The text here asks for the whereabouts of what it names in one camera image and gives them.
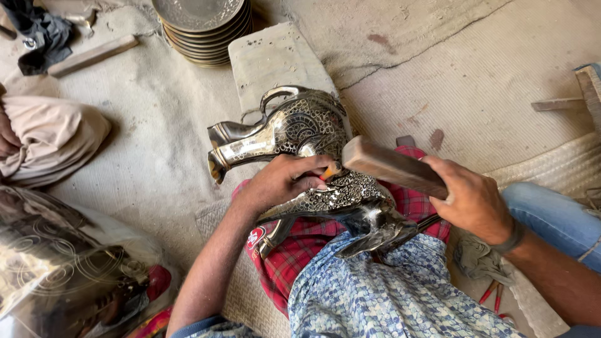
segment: hammer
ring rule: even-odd
[[[342,166],[440,200],[448,196],[447,185],[428,164],[377,146],[363,136],[355,137],[344,146]]]

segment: red plaid cloth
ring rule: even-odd
[[[414,158],[422,158],[426,155],[422,150],[411,146],[400,146],[395,151]],[[234,190],[232,199],[249,181],[242,182]],[[397,202],[397,210],[405,217],[419,222],[436,212],[426,195],[388,182],[380,183],[390,190]],[[316,223],[299,217],[284,242],[274,248],[263,260],[257,243],[266,233],[273,230],[275,223],[266,223],[262,225],[262,229],[253,230],[245,250],[257,268],[261,285],[267,296],[271,298],[275,307],[288,317],[288,297],[296,276],[319,250],[331,239],[345,232],[346,228],[333,220]],[[428,227],[424,233],[448,242],[450,228],[449,222],[441,221]]]

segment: blue patterned shirt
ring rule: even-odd
[[[294,281],[293,337],[525,337],[451,285],[442,241],[418,235],[382,255],[382,263],[368,253],[334,257],[352,241],[348,232],[337,236]],[[173,335],[181,337],[256,335],[219,318]]]

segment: bracelet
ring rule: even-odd
[[[513,220],[513,229],[511,230],[511,235],[509,238],[501,244],[491,245],[490,247],[500,254],[508,253],[520,245],[525,235],[526,226],[516,220]]]

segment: beige pants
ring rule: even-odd
[[[92,106],[41,96],[2,96],[21,140],[20,151],[0,161],[2,182],[48,185],[76,171],[96,152],[111,124]]]

